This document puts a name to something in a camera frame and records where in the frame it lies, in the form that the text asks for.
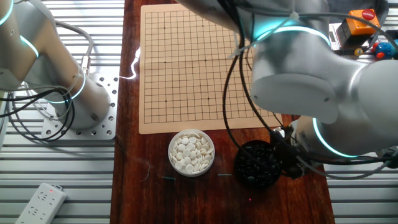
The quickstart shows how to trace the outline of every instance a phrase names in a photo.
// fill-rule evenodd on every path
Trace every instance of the metal grating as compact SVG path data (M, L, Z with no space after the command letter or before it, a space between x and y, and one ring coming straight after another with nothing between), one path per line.
M104 77L119 74L124 0L43 2L56 20L92 35L91 73ZM58 33L80 63L88 42L63 28L58 28ZM44 118L34 107L21 112L21 118L41 134ZM61 185L68 195L52 223L109 223L113 158L113 141L37 145L18 135L9 124L0 149L0 224L15 223L42 182Z

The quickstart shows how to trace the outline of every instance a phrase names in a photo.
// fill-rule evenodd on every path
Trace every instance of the power outlet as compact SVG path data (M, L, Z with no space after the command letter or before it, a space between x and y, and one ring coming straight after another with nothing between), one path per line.
M16 224L50 224L67 197L61 190L59 186L41 184Z

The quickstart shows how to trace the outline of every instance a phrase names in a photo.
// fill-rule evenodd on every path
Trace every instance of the metal base plate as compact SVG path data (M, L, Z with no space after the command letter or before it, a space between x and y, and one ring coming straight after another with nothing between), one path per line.
M90 74L91 80L98 82L105 87L111 98L111 107L108 115L98 125L85 130L70 129L61 140L110 140L115 137L116 132L116 115L118 110L118 91L119 91L119 74ZM47 112L55 114L53 106L48 104ZM62 123L45 118L42 130L44 138L51 136L51 133L56 133Z

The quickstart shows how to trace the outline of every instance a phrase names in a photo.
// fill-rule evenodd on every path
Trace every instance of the red button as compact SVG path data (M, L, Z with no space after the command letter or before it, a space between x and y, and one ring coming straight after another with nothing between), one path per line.
M386 56L383 52L380 52L376 55L377 58L382 59L384 58L384 56Z
M373 10L371 9L365 9L362 11L362 17L366 19L367 21L371 21L374 19L376 15L374 14Z

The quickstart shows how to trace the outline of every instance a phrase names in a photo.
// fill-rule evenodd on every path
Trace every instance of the white cable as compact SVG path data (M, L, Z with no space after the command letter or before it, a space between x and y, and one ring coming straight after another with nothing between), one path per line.
M398 155L398 150L395 151L394 155L392 155L392 157L395 157ZM316 172L317 174L320 174L324 177L329 177L331 179L335 179L335 180L358 180L358 179L362 179L365 177L369 177L370 175L373 174L377 174L378 172L380 172L381 170L383 170L384 168L386 168L391 161L386 161L385 163L383 163L383 165L379 166L377 169L371 170L365 174L361 174L361 175L357 175L354 177L339 177L339 176L335 176L335 175L330 175L330 174L326 174L322 171L319 171L318 169L316 169L315 167L311 166L310 164L308 164L307 162L305 162L301 157L297 156L297 159L308 169Z
M124 78L124 79L127 79L127 80L132 80L132 79L135 79L135 78L137 77L137 72L136 72L136 70L134 69L134 66L135 66L135 64L138 62L140 56L141 56L141 47L139 47L139 48L136 50L136 57L134 58L134 60L132 61L132 64L131 64L132 76L130 76L130 77L119 77L119 78Z

